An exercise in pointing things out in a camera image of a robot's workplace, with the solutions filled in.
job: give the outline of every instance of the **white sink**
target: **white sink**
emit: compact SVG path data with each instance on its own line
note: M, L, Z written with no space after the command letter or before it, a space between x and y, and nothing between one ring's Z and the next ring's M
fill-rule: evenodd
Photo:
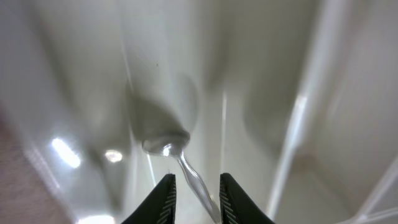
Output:
M178 164L141 149L137 129L171 120L217 202L229 172L278 224L396 222L397 12L392 1L0 0L0 102L77 223L122 222L167 173L175 222L211 223Z

